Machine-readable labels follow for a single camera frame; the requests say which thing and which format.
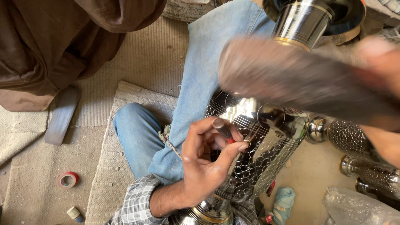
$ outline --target blue cloth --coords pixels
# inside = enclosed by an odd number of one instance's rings
[[[296,194],[292,188],[278,188],[274,202],[274,208],[272,210],[274,213],[273,220],[277,225],[284,225],[286,220],[288,220],[290,217],[290,212],[292,211],[295,197]]]
[[[218,86],[218,62],[224,45],[234,36],[259,35],[269,38],[274,26],[275,22],[251,0],[228,2],[188,25],[188,52],[169,139],[178,152],[181,151],[190,124],[204,117]],[[181,180],[181,159],[168,144],[161,142],[161,146],[155,140],[158,138],[156,131],[160,130],[155,125],[156,119],[142,109],[138,110],[138,106],[122,107],[120,110],[123,112],[117,112],[114,127],[135,177],[138,179],[146,175],[144,170],[148,168],[148,172],[165,184]]]

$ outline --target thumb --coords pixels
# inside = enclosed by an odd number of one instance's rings
[[[370,65],[370,70],[380,75],[386,88],[400,98],[400,48],[382,38],[367,37],[358,43],[356,54]]]
[[[220,155],[218,156],[218,159],[214,162],[214,166],[216,168],[219,168],[219,170],[221,170],[221,172],[223,172],[226,176],[233,160],[246,148],[248,148],[248,144],[246,141],[240,141],[226,145],[222,149]]]

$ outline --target person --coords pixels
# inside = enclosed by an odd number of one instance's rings
[[[138,103],[121,107],[114,116],[114,130],[137,181],[106,225],[163,224],[174,210],[204,201],[225,180],[233,158],[247,143],[227,123],[237,141],[227,145],[211,126],[215,117],[203,119],[218,86],[218,58],[231,37],[270,36],[274,25],[250,0],[223,4],[188,25],[190,41],[169,133],[169,142],[182,159],[159,139],[161,125],[149,110]],[[211,149],[222,149],[213,163]],[[253,203],[231,206],[235,224],[257,223]]]
[[[375,62],[371,69],[384,80],[390,81],[387,83],[388,88],[400,99],[400,68],[396,63],[400,61],[400,50],[381,39],[368,38],[358,45],[357,53],[362,54],[369,62]],[[175,210],[193,207],[209,197],[226,178],[235,156],[247,148],[241,134],[228,121],[236,143],[227,144],[212,127],[215,119],[208,117],[191,123],[181,149],[183,179],[171,185],[163,185],[163,178],[149,174],[147,170],[153,156],[164,148],[158,137],[160,123],[149,110],[138,103],[130,103],[118,110],[114,118],[115,132],[132,172],[136,178],[141,178],[128,187],[122,208],[115,212],[106,225],[163,224],[167,216]],[[362,129],[382,157],[393,165],[400,165],[400,134],[366,126],[362,126]],[[222,150],[213,163],[209,158],[212,149]],[[232,203],[232,208],[235,224],[257,223],[252,203]]]

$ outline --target rope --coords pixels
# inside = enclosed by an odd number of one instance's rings
[[[166,125],[164,128],[164,133],[161,133],[161,131],[158,132],[158,137],[164,142],[168,143],[168,145],[174,150],[174,152],[179,156],[180,159],[182,159],[181,155],[179,152],[176,150],[176,148],[171,144],[170,142],[170,126]]]
[[[170,142],[170,133],[168,133],[166,136],[166,141],[168,143],[168,145],[174,150],[174,152],[179,156],[180,159],[182,159],[181,155],[179,154],[179,152],[175,149],[175,147],[171,144]]]

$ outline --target knee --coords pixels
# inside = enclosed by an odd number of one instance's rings
[[[114,117],[114,125],[118,124],[119,121],[128,120],[131,121],[133,118],[137,118],[142,114],[146,113],[147,109],[137,102],[129,103],[118,109]]]

